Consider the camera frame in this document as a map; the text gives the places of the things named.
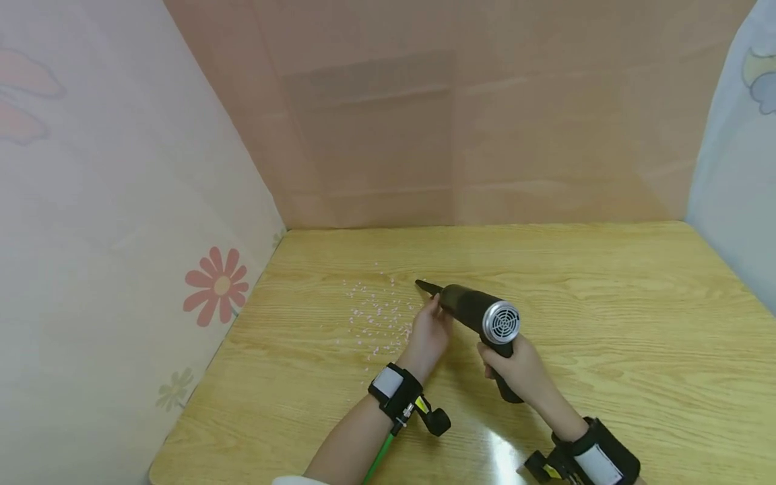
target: right hand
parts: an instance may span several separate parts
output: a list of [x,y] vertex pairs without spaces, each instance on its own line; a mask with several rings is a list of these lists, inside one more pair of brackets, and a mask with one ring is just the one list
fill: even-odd
[[555,384],[549,378],[536,348],[527,338],[519,334],[512,341],[512,348],[512,356],[507,359],[484,343],[477,342],[477,351],[485,364],[485,377],[493,379],[495,370],[504,377],[514,393],[536,408],[542,399],[553,394]]

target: wood grain tabletop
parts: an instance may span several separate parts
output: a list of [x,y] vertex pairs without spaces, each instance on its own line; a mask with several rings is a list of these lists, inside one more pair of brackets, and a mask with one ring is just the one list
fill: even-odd
[[[776,480],[776,320],[681,222],[292,230],[151,467],[155,485],[302,473],[394,360],[413,281],[510,300],[558,387],[655,483]],[[549,430],[503,402],[456,334],[426,386],[452,428],[417,417],[374,483],[533,483]]]

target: wallpaper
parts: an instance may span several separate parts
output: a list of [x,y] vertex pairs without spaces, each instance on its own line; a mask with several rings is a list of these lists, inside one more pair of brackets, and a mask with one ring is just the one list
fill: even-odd
[[722,69],[688,222],[776,313],[776,1],[760,0]]
[[753,0],[165,0],[291,228],[679,220]]
[[0,16],[3,483],[146,483],[284,234],[158,0]]

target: left hand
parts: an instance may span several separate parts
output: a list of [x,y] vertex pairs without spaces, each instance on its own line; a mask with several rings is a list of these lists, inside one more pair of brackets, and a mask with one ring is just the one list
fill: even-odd
[[439,295],[435,295],[417,312],[407,348],[396,364],[423,384],[445,353],[451,336],[452,316],[439,306]]

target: black wrist strap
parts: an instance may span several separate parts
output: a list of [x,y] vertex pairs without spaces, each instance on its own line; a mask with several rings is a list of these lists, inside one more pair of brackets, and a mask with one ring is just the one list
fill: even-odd
[[573,443],[553,442],[586,485],[633,485],[641,462],[598,419],[586,417],[587,432]]
[[405,424],[412,414],[415,400],[423,393],[423,386],[415,379],[415,376],[398,365],[391,362],[387,368],[403,378],[396,391],[392,396],[387,396],[375,386],[375,379],[369,384],[369,393],[379,401],[380,409],[391,421]]

